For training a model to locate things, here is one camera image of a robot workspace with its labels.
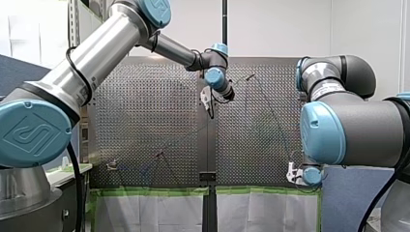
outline metal frame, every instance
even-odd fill
[[[229,58],[230,65],[235,64],[245,64],[245,65],[289,65],[290,63],[297,62],[298,59],[296,58]],[[129,57],[123,61],[122,64],[175,64],[172,61],[167,59],[153,59],[152,57]],[[218,179],[218,167],[217,167],[217,134],[218,134],[218,126],[219,126],[219,110],[220,107],[224,107],[223,105],[214,105],[215,110],[215,119],[208,123],[209,116],[205,111],[200,99],[199,93],[201,92],[202,88],[205,86],[205,83],[198,78],[196,84],[196,97],[197,97],[197,125],[206,125],[206,129],[200,130],[197,134],[198,137],[198,157],[197,157],[197,170],[198,170],[198,180],[199,180],[199,173],[200,172],[217,172],[217,179]],[[96,140],[96,102],[92,100],[88,105],[88,112],[90,115],[89,121],[89,154],[95,155],[98,153],[97,150],[97,140]],[[95,162],[100,162],[99,158],[96,157]],[[218,182],[215,181],[198,181],[199,187],[208,187],[209,188],[209,195],[204,196],[203,201],[203,227],[202,231],[204,232],[215,232],[218,231],[218,214],[217,214],[217,195],[216,195],[216,185]],[[271,186],[270,184],[258,184],[258,183],[241,183],[237,185],[259,185],[259,186]],[[283,183],[280,184],[283,187],[291,187],[294,186]],[[175,185],[162,185],[157,186],[160,188],[177,188]]]
[[[77,46],[80,43],[78,1],[69,1],[69,46]]]

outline white wall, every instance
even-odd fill
[[[405,0],[332,0],[331,53],[364,58],[377,78],[376,100],[400,92]]]
[[[330,54],[330,0],[230,0],[228,3],[231,56]]]
[[[68,48],[67,1],[0,0],[0,54],[53,68]]]
[[[163,33],[189,48],[221,42],[221,0],[170,0]],[[229,0],[230,56],[330,54],[331,0]],[[150,55],[135,48],[131,55]]]

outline white object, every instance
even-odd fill
[[[204,104],[205,110],[208,111],[211,104],[211,88],[206,86],[200,93],[201,101]]]
[[[69,158],[68,157],[63,157],[63,160],[61,162],[61,168],[64,169],[65,167],[68,167],[70,164]]]
[[[201,232],[203,196],[99,197],[96,231]]]
[[[93,168],[92,164],[88,164],[87,166],[81,168],[80,167],[80,173],[84,173],[86,171],[91,170]],[[69,180],[74,178],[74,173],[73,172],[64,172],[62,170],[56,170],[53,172],[45,173],[45,176],[48,179],[48,182],[52,187],[59,187],[60,185],[63,185],[64,183],[67,183]]]
[[[218,195],[218,229],[223,232],[316,232],[317,195],[279,193]]]
[[[307,186],[304,182],[302,176],[304,175],[304,170],[302,168],[295,168],[294,162],[289,162],[287,166],[287,181],[299,186]]]

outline green tape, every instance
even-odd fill
[[[82,164],[79,165],[79,169],[83,170],[84,168],[89,167],[89,166],[92,166],[92,164],[82,163]],[[58,171],[58,170],[60,170],[60,167],[54,167],[54,168],[46,170],[46,173],[50,173],[50,172],[54,172],[54,171]],[[60,170],[60,171],[74,173],[74,169],[73,169],[72,166],[67,166],[67,167],[63,168],[62,170]]]
[[[91,189],[91,195],[104,196],[195,196],[208,195],[207,188],[142,188],[142,187],[120,187]]]
[[[218,195],[230,194],[248,194],[248,193],[268,193],[268,194],[282,194],[282,195],[319,195],[317,192],[302,192],[293,188],[275,188],[275,187],[217,187]]]
[[[316,232],[322,231],[322,191],[320,190],[317,195],[317,222],[316,222]]]

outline black cable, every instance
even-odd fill
[[[299,164],[298,168],[296,169],[296,173],[298,173],[298,171],[301,169],[302,165],[307,165],[307,163],[301,163],[301,164]],[[293,182],[293,184],[295,184],[295,187],[296,187],[296,189],[297,189],[299,192],[306,193],[306,194],[312,194],[312,193],[317,192],[317,191],[320,189],[320,187],[321,187],[321,185],[318,185],[316,188],[314,188],[313,190],[310,190],[310,191],[302,190],[302,189],[299,188],[298,185],[296,184],[296,180],[299,179],[299,178],[302,178],[302,177],[300,177],[300,176],[299,176],[299,177],[296,177],[295,181]]]
[[[386,185],[379,190],[377,195],[371,201],[370,205],[368,205],[367,210],[365,214],[363,215],[362,220],[360,222],[358,232],[363,232],[366,226],[367,219],[368,217],[370,217],[370,214],[373,211],[374,207],[379,202],[379,200],[383,197],[383,195],[387,192],[387,190],[389,190],[389,188],[392,186],[392,184],[397,179],[398,175],[403,171],[403,169],[408,165],[409,162],[410,162],[410,149],[407,150],[406,155],[400,162],[400,165],[395,170],[395,173],[393,173],[393,175],[387,181]]]
[[[217,97],[214,96],[214,89],[211,88],[211,99],[214,99],[218,103],[229,103],[230,101],[219,101]]]
[[[158,45],[158,36],[160,35],[161,31],[158,30],[154,33],[154,41],[153,41],[153,47],[151,48],[151,53],[154,53],[155,49],[157,48]]]
[[[72,54],[72,50],[74,50],[74,49],[76,49],[76,46],[72,46],[72,47],[70,47],[69,49],[67,49],[67,51],[66,51],[66,59],[67,59],[67,61],[69,62],[69,64],[70,64],[70,66],[72,67],[72,69],[74,70],[75,74],[78,75],[78,76],[82,79],[82,81],[83,81],[84,84],[85,84],[85,87],[87,88],[87,92],[88,92],[88,94],[87,94],[87,99],[85,100],[84,104],[82,105],[82,106],[84,106],[84,105],[86,105],[88,102],[90,102],[91,98],[93,97],[93,89],[91,88],[91,85],[90,85],[90,83],[88,82],[87,78],[85,78],[85,76],[82,74],[82,72],[77,69],[77,67],[75,66],[75,64],[74,64],[73,61],[72,61],[71,54]]]
[[[84,212],[84,204],[82,200],[82,183],[81,173],[79,172],[79,165],[75,156],[72,142],[70,142],[67,146],[67,151],[69,152],[70,160],[72,160],[76,187],[77,215],[75,221],[75,232],[81,232],[82,216]]]
[[[191,51],[193,51],[193,52],[195,52],[196,54],[198,54],[198,57],[199,57],[199,66],[201,67],[201,70],[203,71],[203,70],[204,70],[204,61],[203,61],[203,58],[202,58],[202,53],[201,53],[200,51],[196,50],[196,49],[192,49]]]

